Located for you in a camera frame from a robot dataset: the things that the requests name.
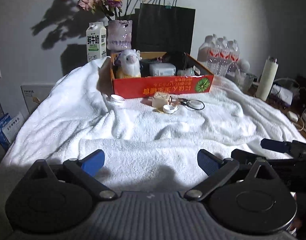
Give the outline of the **white alpaca plush toy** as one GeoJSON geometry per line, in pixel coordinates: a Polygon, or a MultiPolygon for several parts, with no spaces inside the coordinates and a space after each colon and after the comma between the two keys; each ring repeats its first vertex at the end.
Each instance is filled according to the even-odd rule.
{"type": "Polygon", "coordinates": [[[120,66],[116,72],[117,79],[142,77],[139,56],[135,49],[127,49],[119,54],[120,66]]]}

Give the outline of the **white fluffy blanket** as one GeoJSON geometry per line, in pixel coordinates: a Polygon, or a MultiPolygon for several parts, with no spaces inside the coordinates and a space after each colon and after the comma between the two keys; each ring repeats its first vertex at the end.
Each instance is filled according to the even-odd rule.
{"type": "Polygon", "coordinates": [[[193,94],[205,107],[155,111],[142,99],[116,106],[98,90],[102,60],[60,79],[20,129],[0,164],[0,202],[37,159],[61,163],[105,152],[102,181],[115,190],[187,189],[204,179],[196,155],[204,148],[222,157],[242,150],[279,158],[260,141],[304,141],[277,109],[216,77],[211,90],[193,94]]]}

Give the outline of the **white jar lid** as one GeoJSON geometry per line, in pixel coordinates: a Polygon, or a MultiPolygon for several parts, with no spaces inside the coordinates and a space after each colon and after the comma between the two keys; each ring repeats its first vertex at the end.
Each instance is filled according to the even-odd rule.
{"type": "Polygon", "coordinates": [[[125,99],[120,95],[112,94],[110,96],[110,102],[118,107],[123,107],[125,104],[125,99]]]}

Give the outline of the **cream thermos bottle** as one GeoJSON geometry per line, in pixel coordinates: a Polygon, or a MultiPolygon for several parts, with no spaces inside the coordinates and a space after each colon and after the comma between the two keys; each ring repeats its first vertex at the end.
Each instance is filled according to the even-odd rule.
{"type": "Polygon", "coordinates": [[[260,82],[255,93],[256,98],[259,98],[262,101],[267,100],[278,70],[278,66],[277,59],[269,56],[265,62],[260,82]]]}

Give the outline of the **blue white box stack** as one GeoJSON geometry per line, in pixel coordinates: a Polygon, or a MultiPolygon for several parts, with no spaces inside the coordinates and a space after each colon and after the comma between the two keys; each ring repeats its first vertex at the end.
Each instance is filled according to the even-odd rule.
{"type": "Polygon", "coordinates": [[[6,113],[0,118],[0,145],[5,151],[15,141],[23,124],[24,118],[21,112],[13,118],[11,118],[9,113],[6,113]]]}

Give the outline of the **white panel with label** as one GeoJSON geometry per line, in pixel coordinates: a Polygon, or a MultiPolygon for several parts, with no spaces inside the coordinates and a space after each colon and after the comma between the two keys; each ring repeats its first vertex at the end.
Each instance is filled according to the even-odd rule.
{"type": "Polygon", "coordinates": [[[53,87],[54,83],[24,83],[21,85],[22,95],[29,115],[49,96],[53,87]]]}

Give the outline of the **white green round jar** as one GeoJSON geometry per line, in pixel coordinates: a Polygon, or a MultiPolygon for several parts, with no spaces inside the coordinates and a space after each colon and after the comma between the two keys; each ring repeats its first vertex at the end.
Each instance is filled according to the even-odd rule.
{"type": "Polygon", "coordinates": [[[195,71],[193,68],[188,68],[184,70],[178,70],[176,73],[177,76],[194,76],[195,71]]]}

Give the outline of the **red cardboard box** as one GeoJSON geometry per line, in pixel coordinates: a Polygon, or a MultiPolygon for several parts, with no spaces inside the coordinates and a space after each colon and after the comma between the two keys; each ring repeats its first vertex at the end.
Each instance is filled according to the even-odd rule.
{"type": "Polygon", "coordinates": [[[196,59],[187,53],[181,52],[141,52],[142,77],[117,78],[118,53],[111,54],[110,75],[114,94],[126,99],[147,98],[156,92],[169,94],[207,93],[210,91],[214,74],[201,65],[196,59]],[[171,60],[177,70],[195,68],[197,72],[193,76],[151,76],[149,61],[171,60]]]}

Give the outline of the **pack of water bottles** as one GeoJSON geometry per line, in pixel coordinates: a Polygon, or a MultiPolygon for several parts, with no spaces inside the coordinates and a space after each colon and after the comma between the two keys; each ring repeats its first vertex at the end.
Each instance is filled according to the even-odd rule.
{"type": "Polygon", "coordinates": [[[249,62],[241,58],[237,40],[229,41],[225,36],[217,37],[216,34],[205,37],[198,49],[197,61],[215,75],[229,79],[250,69],[249,62]]]}

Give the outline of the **white rectangular box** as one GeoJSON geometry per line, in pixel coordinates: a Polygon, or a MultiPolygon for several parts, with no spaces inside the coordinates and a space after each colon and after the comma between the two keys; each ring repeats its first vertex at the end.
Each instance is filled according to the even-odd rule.
{"type": "Polygon", "coordinates": [[[153,63],[150,64],[151,76],[174,76],[176,67],[171,63],[153,63]]]}

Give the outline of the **purple glass vase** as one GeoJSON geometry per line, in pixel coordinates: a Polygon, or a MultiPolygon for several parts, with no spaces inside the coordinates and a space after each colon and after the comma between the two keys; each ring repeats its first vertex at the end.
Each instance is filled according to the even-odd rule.
{"type": "Polygon", "coordinates": [[[107,28],[107,49],[123,51],[131,49],[132,20],[109,21],[107,28]]]}

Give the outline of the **white milk carton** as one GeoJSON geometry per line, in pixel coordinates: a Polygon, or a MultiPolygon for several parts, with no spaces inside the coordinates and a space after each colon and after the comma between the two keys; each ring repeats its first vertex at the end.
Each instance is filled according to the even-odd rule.
{"type": "Polygon", "coordinates": [[[86,30],[87,61],[102,59],[106,53],[106,28],[103,22],[93,22],[86,30]]]}

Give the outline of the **black paper shopping bag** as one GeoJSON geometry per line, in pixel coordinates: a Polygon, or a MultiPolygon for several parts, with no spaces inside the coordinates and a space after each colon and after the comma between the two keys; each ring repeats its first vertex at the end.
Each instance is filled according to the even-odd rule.
{"type": "Polygon", "coordinates": [[[132,47],[144,52],[191,53],[195,9],[177,6],[177,0],[149,0],[135,9],[132,47]]]}

